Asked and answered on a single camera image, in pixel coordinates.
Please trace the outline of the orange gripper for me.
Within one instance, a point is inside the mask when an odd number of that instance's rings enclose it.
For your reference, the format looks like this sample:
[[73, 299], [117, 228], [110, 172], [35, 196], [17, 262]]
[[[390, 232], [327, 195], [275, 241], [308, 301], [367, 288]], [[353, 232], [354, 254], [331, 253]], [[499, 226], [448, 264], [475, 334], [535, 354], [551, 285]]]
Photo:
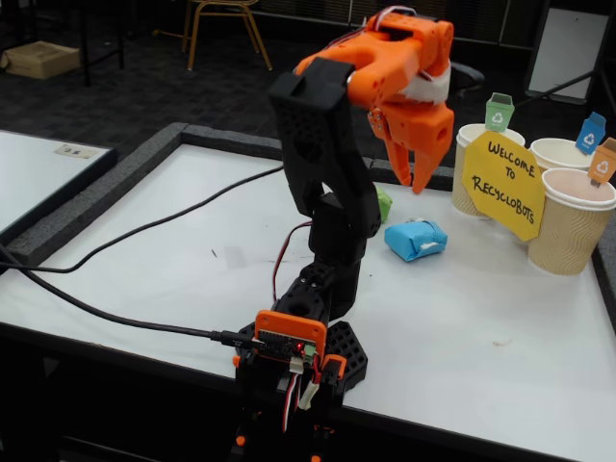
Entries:
[[385, 104], [369, 110], [374, 135], [385, 143], [391, 168], [401, 185], [409, 187], [409, 150], [414, 151], [412, 191], [420, 194], [449, 151], [454, 112], [445, 103]]

